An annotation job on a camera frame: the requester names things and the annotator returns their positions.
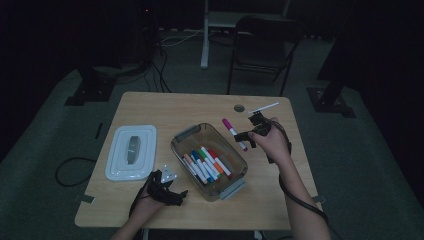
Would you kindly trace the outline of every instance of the dark background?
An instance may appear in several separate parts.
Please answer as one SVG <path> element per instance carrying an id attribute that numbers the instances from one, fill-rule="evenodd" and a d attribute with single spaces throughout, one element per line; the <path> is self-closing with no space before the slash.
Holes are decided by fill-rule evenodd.
<path id="1" fill-rule="evenodd" d="M 210 9 L 280 13 L 279 4 L 216 0 Z M 334 41 L 319 79 L 361 93 L 421 204 L 423 7 L 412 0 L 302 0 L 288 11 L 305 23 L 307 37 Z M 203 9 L 198 0 L 2 1 L 0 159 L 71 70 L 149 61 L 156 27 L 201 29 Z"/>

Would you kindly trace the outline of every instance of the gray carpet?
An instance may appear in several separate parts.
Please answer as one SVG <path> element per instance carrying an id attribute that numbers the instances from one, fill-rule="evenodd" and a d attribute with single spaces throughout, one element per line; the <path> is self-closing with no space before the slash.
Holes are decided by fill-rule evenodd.
<path id="1" fill-rule="evenodd" d="M 200 38 L 165 47 L 168 58 L 163 77 L 173 92 L 225 94 L 231 49 L 222 44 L 228 39 L 212 37 L 220 44 L 211 43 L 207 70 L 200 69 Z M 283 94 L 293 105 L 315 183 L 327 199 L 323 208 L 330 223 L 343 239 L 424 239 L 424 211 L 358 92 L 345 88 L 342 93 L 357 118 L 316 113 L 309 101 L 306 87 L 328 84 L 316 81 L 316 77 L 330 47 L 331 43 L 321 40 L 304 40 Z M 164 55 L 156 56 L 159 69 L 164 59 Z M 161 91 L 158 79 L 153 70 L 144 76 L 122 77 L 109 102 L 88 102 L 80 107 L 64 106 L 80 83 L 77 72 L 57 84 L 0 165 L 1 239 L 110 238 L 115 228 L 79 228 L 74 224 L 78 196 L 84 193 L 87 182 L 62 187 L 55 181 L 55 170 L 70 157 L 96 159 L 122 94 L 156 91 L 154 80 Z M 282 79 L 275 85 L 271 78 L 266 79 L 263 75 L 237 74 L 231 93 L 278 95 Z M 99 124 L 103 128 L 98 133 Z M 91 162 L 73 162 L 60 177 L 71 183 L 87 176 L 93 166 Z M 278 239 L 290 233 L 265 234 L 268 239 Z"/>

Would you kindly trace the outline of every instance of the plastic lid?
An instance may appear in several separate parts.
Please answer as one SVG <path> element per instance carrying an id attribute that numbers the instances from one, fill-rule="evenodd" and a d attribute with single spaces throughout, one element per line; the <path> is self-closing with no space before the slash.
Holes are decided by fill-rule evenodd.
<path id="1" fill-rule="evenodd" d="M 147 178 L 155 162 L 156 139 L 157 130 L 153 125 L 119 127 L 109 150 L 106 177 L 112 181 Z"/>

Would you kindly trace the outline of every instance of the plastic storage box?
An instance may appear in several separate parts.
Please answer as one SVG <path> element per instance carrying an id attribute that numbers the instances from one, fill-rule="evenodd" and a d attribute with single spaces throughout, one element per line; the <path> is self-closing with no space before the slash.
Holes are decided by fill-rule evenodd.
<path id="1" fill-rule="evenodd" d="M 183 158 L 184 154 L 191 156 L 192 150 L 200 151 L 201 147 L 212 150 L 218 160 L 231 172 L 231 177 L 223 173 L 217 181 L 208 182 L 206 184 L 196 177 L 189 167 L 190 164 Z M 179 159 L 188 176 L 199 187 L 203 197 L 207 201 L 228 199 L 245 185 L 243 176 L 246 175 L 248 169 L 246 161 L 227 140 L 208 123 L 201 123 L 178 133 L 171 141 L 171 149 Z"/>

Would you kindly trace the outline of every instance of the chair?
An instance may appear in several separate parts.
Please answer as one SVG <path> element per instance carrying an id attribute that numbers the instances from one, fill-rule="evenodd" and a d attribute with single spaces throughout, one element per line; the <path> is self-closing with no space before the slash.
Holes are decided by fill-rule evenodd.
<path id="1" fill-rule="evenodd" d="M 275 82 L 285 69 L 279 96 L 287 82 L 293 54 L 304 37 L 303 25 L 296 20 L 269 19 L 259 16 L 241 18 L 234 30 L 234 44 L 228 77 L 230 94 L 233 70 L 274 74 Z"/>

